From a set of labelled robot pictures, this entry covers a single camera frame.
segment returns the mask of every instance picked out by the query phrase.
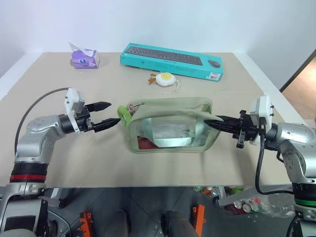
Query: wire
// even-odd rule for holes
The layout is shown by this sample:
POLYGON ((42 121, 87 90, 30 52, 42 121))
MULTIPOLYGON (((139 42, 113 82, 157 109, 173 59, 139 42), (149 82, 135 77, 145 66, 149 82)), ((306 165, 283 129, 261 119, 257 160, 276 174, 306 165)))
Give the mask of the wire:
POLYGON ((179 81, 179 80, 176 80, 175 83, 177 83, 177 86, 176 86, 175 90, 172 91, 172 93, 177 93, 177 90, 178 90, 178 88, 179 88, 180 81, 179 81))
POLYGON ((280 150, 277 151, 277 154, 276 154, 276 158, 281 161, 282 163, 284 163, 284 161, 280 158, 280 155, 281 155, 281 152, 280 150))
POLYGON ((287 190, 276 190, 276 191, 270 191, 270 192, 263 192, 260 190, 259 180, 260 180, 260 171, 261 171, 261 165, 263 160, 263 154, 265 150, 265 135, 260 135, 260 152, 259 152, 259 158, 258 158, 258 164, 257 164, 257 170, 256 170, 256 178, 255 178, 255 187, 258 193, 262 195, 270 195, 270 194, 293 194, 291 191, 287 190))
POLYGON ((15 134, 15 140, 14 140, 14 156, 16 155, 16 148, 17 148, 17 145, 18 145, 18 140, 19 140, 19 134, 20 134, 20 130, 21 130, 21 127, 23 125, 23 122, 26 118, 26 116, 29 114, 29 112, 32 110, 32 108, 39 102, 41 101, 43 98, 45 98, 46 96, 50 95, 50 94, 53 94, 55 92, 58 92, 58 91, 62 91, 62 90, 68 90, 69 87, 64 87, 64 88, 60 88, 60 89, 56 89, 56 90, 52 90, 44 95, 42 95, 39 99, 37 99, 29 108, 28 110, 25 112, 25 114, 23 115, 20 123, 19 123, 19 126, 18 126, 18 129, 16 131, 16 134, 15 134))
POLYGON ((290 237, 291 229, 292 229, 293 224, 296 221, 296 219, 297 219, 297 216, 294 216, 293 219, 291 220, 290 224, 288 225, 286 237, 290 237))
POLYGON ((54 216, 57 216, 59 219, 61 219, 63 222, 65 222, 68 226, 68 230, 69 230, 69 237, 71 237, 71 228, 70 225, 68 223, 68 221, 66 221, 63 217, 61 217, 60 215, 56 214, 55 212, 51 211, 51 210, 47 210, 49 213, 53 214, 54 216))

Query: white bracket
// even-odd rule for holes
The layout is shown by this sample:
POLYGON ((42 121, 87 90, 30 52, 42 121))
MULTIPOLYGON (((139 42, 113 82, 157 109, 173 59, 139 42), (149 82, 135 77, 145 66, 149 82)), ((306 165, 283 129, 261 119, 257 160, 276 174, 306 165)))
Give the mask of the white bracket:
POLYGON ((75 130, 75 133, 78 134, 83 133, 83 131, 80 131, 80 129, 78 128, 76 117, 77 113, 80 113, 82 111, 84 103, 85 99, 80 91, 76 91, 73 88, 68 89, 64 104, 66 107, 67 115, 75 130))
MULTIPOLYGON (((272 108, 273 106, 268 95, 254 99, 250 107, 250 117, 253 125, 259 127, 259 118, 264 117, 266 119, 266 132, 268 132, 272 127, 272 108)), ((259 136, 257 135, 250 143, 253 145, 259 144, 259 136)))

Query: teal box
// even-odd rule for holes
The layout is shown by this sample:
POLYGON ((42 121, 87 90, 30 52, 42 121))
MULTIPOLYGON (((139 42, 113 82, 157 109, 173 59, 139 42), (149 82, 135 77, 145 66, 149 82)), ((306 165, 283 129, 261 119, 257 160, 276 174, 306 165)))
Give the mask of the teal box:
POLYGON ((120 55, 120 63, 213 81, 219 81, 224 73, 221 57, 136 43, 128 44, 120 55))

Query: white wall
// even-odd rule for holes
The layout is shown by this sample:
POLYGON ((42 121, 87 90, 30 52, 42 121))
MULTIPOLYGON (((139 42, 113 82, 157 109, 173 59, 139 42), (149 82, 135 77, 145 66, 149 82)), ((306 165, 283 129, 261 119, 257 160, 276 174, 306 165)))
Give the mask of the white wall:
POLYGON ((101 52, 246 51, 280 88, 315 48, 315 15, 314 0, 0 0, 0 50, 69 51, 70 39, 101 52))

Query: black cable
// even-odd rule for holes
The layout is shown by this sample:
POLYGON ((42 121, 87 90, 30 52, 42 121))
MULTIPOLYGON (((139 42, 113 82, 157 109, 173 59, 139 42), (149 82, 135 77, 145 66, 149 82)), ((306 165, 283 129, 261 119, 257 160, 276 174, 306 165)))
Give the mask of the black cable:
POLYGON ((270 192, 263 192, 260 190, 259 179, 260 179, 260 171, 261 171, 264 150, 265 150, 265 134, 260 134, 260 152, 259 152, 259 158, 258 158, 258 164, 257 164, 257 170, 256 170, 256 178, 255 178, 255 187, 256 187, 257 192, 262 194, 262 195, 293 194, 293 192, 287 191, 287 190, 276 190, 276 191, 270 191, 270 192))
POLYGON ((297 216, 294 216, 293 219, 291 220, 290 224, 288 225, 286 237, 290 237, 291 229, 292 229, 293 224, 296 221, 296 219, 297 219, 297 216))
POLYGON ((276 154, 276 158, 281 161, 282 163, 284 163, 284 161, 280 158, 280 155, 281 155, 281 152, 280 150, 277 151, 277 154, 276 154))
POLYGON ((18 140, 19 140, 19 134, 20 134, 20 130, 21 130, 21 127, 23 125, 23 122, 26 118, 26 116, 29 114, 29 112, 31 111, 31 109, 39 102, 41 101, 43 98, 45 98, 46 96, 50 95, 50 94, 53 94, 55 92, 58 92, 58 91, 62 91, 62 90, 68 90, 69 87, 64 87, 64 88, 60 88, 60 89, 56 89, 56 90, 52 90, 48 93, 46 93, 45 95, 42 95, 39 99, 37 99, 29 108, 28 110, 25 112, 25 114, 23 115, 21 121, 20 121, 20 124, 18 126, 18 129, 16 131, 16 134, 15 134, 15 141, 14 141, 14 156, 16 154, 16 148, 17 148, 17 145, 18 145, 18 140))

